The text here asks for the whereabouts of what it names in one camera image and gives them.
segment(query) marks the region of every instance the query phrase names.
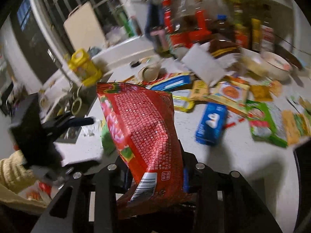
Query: red snack bag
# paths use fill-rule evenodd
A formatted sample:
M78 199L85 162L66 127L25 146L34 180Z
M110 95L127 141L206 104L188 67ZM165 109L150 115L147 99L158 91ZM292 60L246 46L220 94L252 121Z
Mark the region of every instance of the red snack bag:
M97 83L97 95L118 153L136 182L118 200L119 219L185 201L172 94L129 83Z

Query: yellow container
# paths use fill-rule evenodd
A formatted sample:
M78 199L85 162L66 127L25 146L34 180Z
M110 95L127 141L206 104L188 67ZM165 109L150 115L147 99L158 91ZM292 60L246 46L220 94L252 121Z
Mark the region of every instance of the yellow container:
M86 87L95 84L102 76L102 71L94 65L84 49L77 50L67 63Z

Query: orange snack package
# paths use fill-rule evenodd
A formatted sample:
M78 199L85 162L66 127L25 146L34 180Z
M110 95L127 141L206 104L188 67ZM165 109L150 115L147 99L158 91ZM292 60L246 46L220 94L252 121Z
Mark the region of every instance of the orange snack package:
M97 95L112 140L136 183L117 201L119 219L185 201L172 94L129 83L98 83Z

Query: blue snack wrapper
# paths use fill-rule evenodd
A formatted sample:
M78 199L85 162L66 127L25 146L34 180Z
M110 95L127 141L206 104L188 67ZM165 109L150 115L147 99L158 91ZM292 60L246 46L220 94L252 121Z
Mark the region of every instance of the blue snack wrapper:
M195 133L196 141L206 145L216 145L227 118L227 107L208 103L200 125Z

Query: beige cutting board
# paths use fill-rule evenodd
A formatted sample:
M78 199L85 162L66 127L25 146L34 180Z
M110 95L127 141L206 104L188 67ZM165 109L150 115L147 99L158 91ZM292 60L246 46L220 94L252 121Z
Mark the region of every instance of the beige cutting board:
M64 28L75 51L105 47L105 35L90 2L72 11L64 22Z

